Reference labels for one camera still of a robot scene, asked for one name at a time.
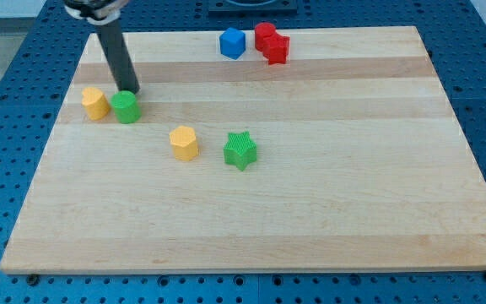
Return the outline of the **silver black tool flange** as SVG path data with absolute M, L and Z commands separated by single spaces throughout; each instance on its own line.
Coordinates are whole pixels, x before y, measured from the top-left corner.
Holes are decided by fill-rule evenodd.
M 75 19 L 103 20 L 119 13 L 130 0 L 63 0 L 66 11 Z

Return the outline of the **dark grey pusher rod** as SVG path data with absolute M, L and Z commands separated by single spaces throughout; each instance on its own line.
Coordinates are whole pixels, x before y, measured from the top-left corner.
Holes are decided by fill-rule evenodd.
M 116 87 L 120 91 L 126 90 L 137 94 L 140 84 L 119 20 L 115 19 L 108 24 L 96 25 L 95 30 Z

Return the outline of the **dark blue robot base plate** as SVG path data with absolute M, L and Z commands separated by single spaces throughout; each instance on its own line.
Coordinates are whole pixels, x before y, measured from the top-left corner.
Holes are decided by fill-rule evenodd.
M 209 15 L 296 13 L 297 0 L 210 0 Z

